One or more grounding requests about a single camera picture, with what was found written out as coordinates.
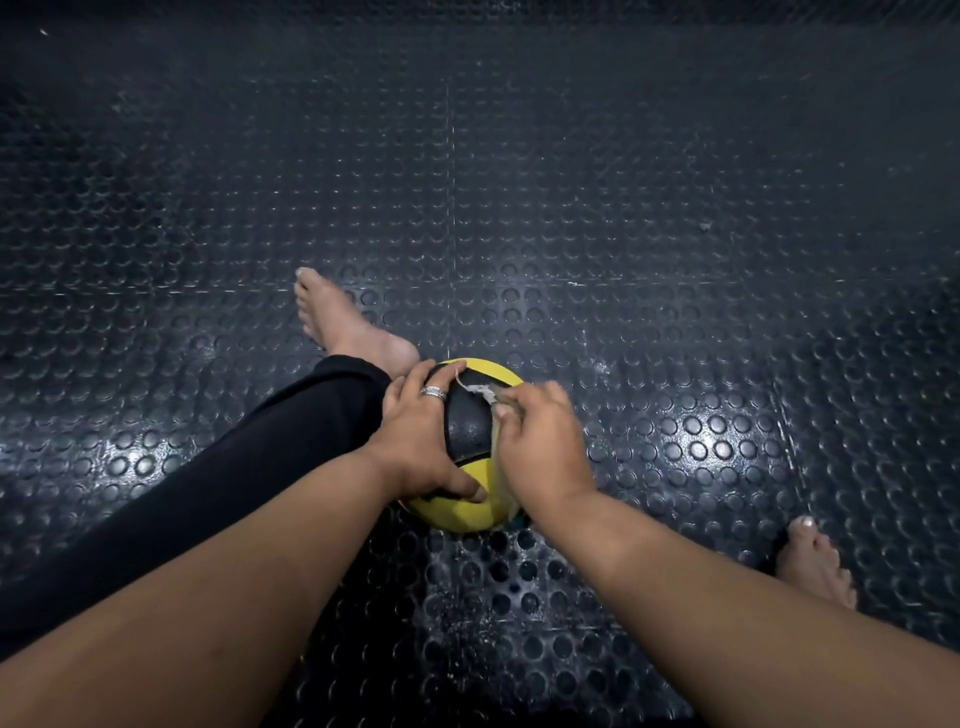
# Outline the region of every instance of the black rubber floor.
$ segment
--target black rubber floor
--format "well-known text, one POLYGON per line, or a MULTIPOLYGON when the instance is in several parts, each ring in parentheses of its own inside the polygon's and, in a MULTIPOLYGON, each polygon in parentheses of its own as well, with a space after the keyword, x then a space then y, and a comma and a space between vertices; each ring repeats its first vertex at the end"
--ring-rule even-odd
MULTIPOLYGON (((0 24, 4 579, 307 371, 311 264, 561 381, 606 492, 758 568, 811 512, 960 649, 955 6, 91 7, 0 24)), ((268 722, 564 712, 691 715, 540 535, 393 511, 268 722)))

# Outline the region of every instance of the bare foot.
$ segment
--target bare foot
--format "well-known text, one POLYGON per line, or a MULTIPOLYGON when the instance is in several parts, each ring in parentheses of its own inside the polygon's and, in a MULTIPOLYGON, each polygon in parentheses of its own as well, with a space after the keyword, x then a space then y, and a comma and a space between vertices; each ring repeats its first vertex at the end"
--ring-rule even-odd
POLYGON ((787 527, 790 541, 777 555, 777 579, 813 595, 856 609, 850 571, 840 568, 840 553, 811 516, 800 516, 787 527))
POLYGON ((420 361, 417 347, 367 321, 346 293, 313 268, 297 269, 294 293, 303 332, 328 354, 365 359, 390 379, 409 374, 420 361))

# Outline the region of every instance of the person's right hand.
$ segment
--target person's right hand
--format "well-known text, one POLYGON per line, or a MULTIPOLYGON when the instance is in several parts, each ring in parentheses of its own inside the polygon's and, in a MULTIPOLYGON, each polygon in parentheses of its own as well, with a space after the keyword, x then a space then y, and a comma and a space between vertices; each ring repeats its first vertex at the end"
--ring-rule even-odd
POLYGON ((555 381, 504 390, 522 417, 507 404, 493 414, 500 422, 496 459, 510 490, 535 521, 582 494, 596 492, 580 421, 564 388, 555 381))

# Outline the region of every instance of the hand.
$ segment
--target hand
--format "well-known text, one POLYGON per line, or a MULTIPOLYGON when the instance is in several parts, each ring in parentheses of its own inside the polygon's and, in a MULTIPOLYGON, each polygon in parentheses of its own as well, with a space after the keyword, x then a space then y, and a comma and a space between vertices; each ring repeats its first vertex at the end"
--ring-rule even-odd
POLYGON ((584 449, 584 433, 573 414, 564 388, 555 381, 520 384, 501 393, 515 400, 498 404, 493 414, 500 422, 496 458, 520 505, 542 521, 571 497, 596 493, 584 449))
MULTIPOLYGON (((435 362, 422 361, 407 377, 387 387, 383 423, 360 451, 383 469, 388 500, 425 496, 438 489, 474 503, 487 499, 480 483, 453 464, 446 454, 444 403, 420 393, 435 362)), ((467 367, 465 361, 447 364, 427 384, 450 389, 450 382, 467 367)))

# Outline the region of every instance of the yellow and black ball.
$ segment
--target yellow and black ball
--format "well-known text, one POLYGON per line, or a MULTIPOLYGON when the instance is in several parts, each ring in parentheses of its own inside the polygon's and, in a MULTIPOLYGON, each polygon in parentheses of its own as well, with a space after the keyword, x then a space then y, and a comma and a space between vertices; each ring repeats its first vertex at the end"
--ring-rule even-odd
MULTIPOLYGON (((487 359, 467 358, 466 362, 467 369, 460 374, 464 384, 513 387, 523 381, 506 367, 487 359)), ((442 496, 414 498, 405 503, 406 507, 434 528, 456 533, 505 525, 514 514, 514 502, 497 474, 492 458, 492 437, 490 406, 482 397, 471 394, 454 381, 444 406, 446 452, 458 467, 480 482, 487 491, 487 499, 482 503, 470 503, 442 496)))

